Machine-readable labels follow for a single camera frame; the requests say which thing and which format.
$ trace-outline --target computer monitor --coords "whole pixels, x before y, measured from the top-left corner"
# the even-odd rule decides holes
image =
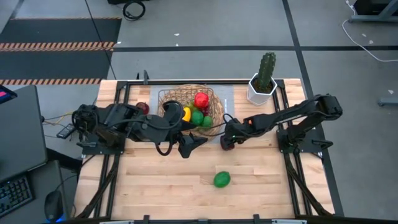
[[[0,85],[0,104],[5,103],[17,97],[17,94]]]

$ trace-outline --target white cable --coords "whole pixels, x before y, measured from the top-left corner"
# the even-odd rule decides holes
[[[346,0],[346,4],[347,4],[347,6],[349,6],[349,8],[354,12],[354,15],[356,15],[356,11],[354,10],[354,6],[350,5],[348,0]],[[346,28],[344,27],[344,24],[345,24],[347,21],[348,21],[348,19],[345,20],[341,26],[342,26],[344,32],[346,33],[347,37],[348,37],[354,44],[360,46],[360,47],[361,47],[362,49],[364,49],[369,55],[371,55],[374,59],[378,60],[379,62],[398,62],[398,59],[394,59],[394,60],[381,60],[381,59],[377,58],[376,56],[374,56],[370,51],[368,51],[368,50],[367,50],[366,48],[364,48],[362,45],[360,45],[359,43],[355,42],[355,40],[353,40],[353,39],[351,38],[351,36],[347,33]]]

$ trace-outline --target red bell pepper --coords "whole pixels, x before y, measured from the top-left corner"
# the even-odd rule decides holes
[[[198,109],[206,108],[209,105],[209,96],[206,93],[197,93],[193,104]]]

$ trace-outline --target keyboard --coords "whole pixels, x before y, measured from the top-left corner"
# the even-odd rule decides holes
[[[33,200],[25,175],[0,183],[0,218]]]

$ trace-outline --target cactus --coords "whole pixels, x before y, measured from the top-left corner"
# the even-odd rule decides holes
[[[257,76],[257,82],[255,85],[255,89],[260,93],[269,93],[267,92],[267,87],[271,82],[272,73],[274,72],[276,62],[275,53],[266,53],[262,56],[262,60],[260,63],[259,74]]]

